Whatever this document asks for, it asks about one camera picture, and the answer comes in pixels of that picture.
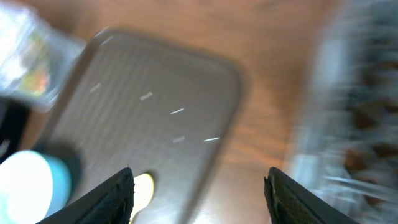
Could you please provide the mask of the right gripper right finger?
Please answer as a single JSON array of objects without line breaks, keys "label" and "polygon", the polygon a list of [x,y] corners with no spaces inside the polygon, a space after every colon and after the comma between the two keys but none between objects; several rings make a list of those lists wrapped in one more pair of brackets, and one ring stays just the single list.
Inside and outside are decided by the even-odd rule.
[{"label": "right gripper right finger", "polygon": [[276,167],[264,177],[272,224],[357,224]]}]

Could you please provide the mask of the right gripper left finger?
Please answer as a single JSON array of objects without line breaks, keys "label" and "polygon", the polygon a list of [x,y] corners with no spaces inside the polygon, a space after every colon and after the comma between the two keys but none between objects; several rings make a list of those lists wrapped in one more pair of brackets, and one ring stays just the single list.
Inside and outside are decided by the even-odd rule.
[{"label": "right gripper left finger", "polygon": [[128,224],[134,206],[134,176],[129,167],[37,224]]}]

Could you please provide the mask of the pale yellow plastic spoon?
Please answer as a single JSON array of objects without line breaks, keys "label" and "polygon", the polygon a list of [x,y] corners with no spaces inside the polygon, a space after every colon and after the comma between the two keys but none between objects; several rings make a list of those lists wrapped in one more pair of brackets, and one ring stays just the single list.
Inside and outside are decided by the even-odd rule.
[{"label": "pale yellow plastic spoon", "polygon": [[154,191],[155,181],[149,173],[141,174],[134,178],[134,205],[129,224],[132,224],[134,217],[150,204],[154,196]]}]

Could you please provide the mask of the light blue bowl with rice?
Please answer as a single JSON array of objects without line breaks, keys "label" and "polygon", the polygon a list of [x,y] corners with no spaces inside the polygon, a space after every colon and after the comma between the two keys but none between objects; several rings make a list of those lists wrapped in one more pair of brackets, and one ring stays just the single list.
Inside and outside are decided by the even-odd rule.
[{"label": "light blue bowl with rice", "polygon": [[72,177],[60,159],[23,150],[1,164],[1,224],[38,223],[61,210]]}]

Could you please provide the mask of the green yellow snack wrapper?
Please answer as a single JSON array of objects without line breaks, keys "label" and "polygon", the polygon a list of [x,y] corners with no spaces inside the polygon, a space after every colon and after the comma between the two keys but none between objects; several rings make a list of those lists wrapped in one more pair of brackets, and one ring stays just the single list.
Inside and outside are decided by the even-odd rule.
[{"label": "green yellow snack wrapper", "polygon": [[28,56],[33,57],[28,71],[22,76],[17,89],[27,94],[40,96],[50,84],[49,48],[39,34],[28,37]]}]

